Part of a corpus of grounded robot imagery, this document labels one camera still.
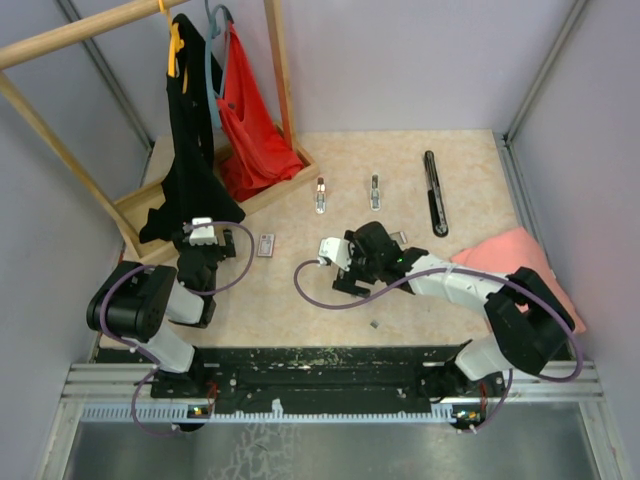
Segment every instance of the wooden frame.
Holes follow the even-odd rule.
[[[171,8],[188,0],[164,0],[165,8]],[[305,167],[289,181],[278,183],[257,194],[240,205],[247,215],[264,208],[278,198],[298,188],[303,183],[315,178],[319,169],[313,158],[298,143],[294,119],[293,104],[291,102],[291,82],[289,78],[289,64],[286,56],[284,29],[282,25],[282,6],[280,0],[264,0],[269,40],[273,56],[273,68],[278,88],[282,127],[280,133],[298,155]],[[73,174],[82,182],[89,192],[102,205],[104,210],[114,219],[120,229],[125,243],[132,253],[143,263],[160,263],[173,257],[176,252],[170,242],[154,240],[141,244],[138,232],[147,221],[150,207],[157,208],[164,202],[161,180],[136,190],[135,192],[116,200],[110,200],[96,181],[91,178],[73,153],[57,137],[47,125],[36,109],[22,95],[18,88],[2,71],[19,65],[60,48],[72,45],[100,33],[113,30],[136,20],[140,20],[160,11],[158,0],[133,0],[125,5],[115,7],[106,12],[98,13],[77,22],[41,33],[34,37],[21,40],[12,45],[0,48],[0,93],[2,93],[16,111],[25,119],[33,130],[60,157]],[[229,158],[233,151],[230,146],[217,149],[215,159],[222,161]]]

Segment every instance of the gray wall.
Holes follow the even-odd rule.
[[[12,0],[0,45],[63,23],[53,2]],[[146,159],[79,46],[7,71],[113,197]],[[69,364],[94,335],[88,300],[121,240],[113,222],[0,97],[0,477],[32,479]]]
[[[75,2],[84,16],[121,3]],[[263,2],[225,3],[266,103],[279,116]],[[285,0],[298,127],[505,131],[571,3]],[[172,13],[180,11],[206,32],[201,1]],[[167,38],[166,20],[155,15],[97,39],[153,135],[169,132]]]
[[[593,1],[516,140],[551,263],[640,475],[640,3]]]

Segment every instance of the clothes hanger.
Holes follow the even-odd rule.
[[[204,1],[204,7],[207,11],[207,17],[209,18],[209,29],[207,30],[207,38],[204,48],[204,73],[205,84],[207,87],[207,101],[209,103],[209,114],[211,115],[211,123],[215,128],[222,128],[222,122],[220,120],[220,112],[218,111],[218,105],[216,99],[224,97],[224,85],[227,79],[227,65],[229,63],[229,45],[231,44],[231,38],[229,33],[229,26],[233,23],[233,17],[229,9],[222,4],[216,5],[213,11],[209,10],[209,0]],[[213,80],[211,79],[211,48],[213,39],[220,35],[221,30],[216,22],[216,14],[218,10],[222,10],[227,27],[225,35],[225,53],[224,64],[222,67],[222,78],[220,80],[220,92],[216,92],[213,88]]]
[[[164,1],[158,0],[158,7],[160,7],[160,11],[165,14],[167,17],[167,21],[169,23],[169,33],[171,35],[171,39],[169,40],[169,63],[167,65],[167,74],[175,78],[176,77],[176,54],[184,48],[184,40],[180,38],[180,31],[178,29],[178,24],[173,23],[171,19],[171,11],[168,8],[165,8]],[[187,72],[184,72],[184,83],[182,85],[182,93],[186,92],[187,87]]]

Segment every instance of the red bag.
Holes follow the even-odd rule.
[[[220,173],[231,196],[242,202],[292,179],[304,165],[274,127],[233,25],[229,41],[224,98],[217,104],[234,154]]]

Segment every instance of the pink cloth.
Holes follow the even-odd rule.
[[[513,273],[520,267],[535,270],[571,315],[576,324],[575,333],[582,333],[587,329],[569,296],[555,279],[542,248],[524,228],[509,230],[476,247],[467,248],[451,257],[451,261],[494,273]]]

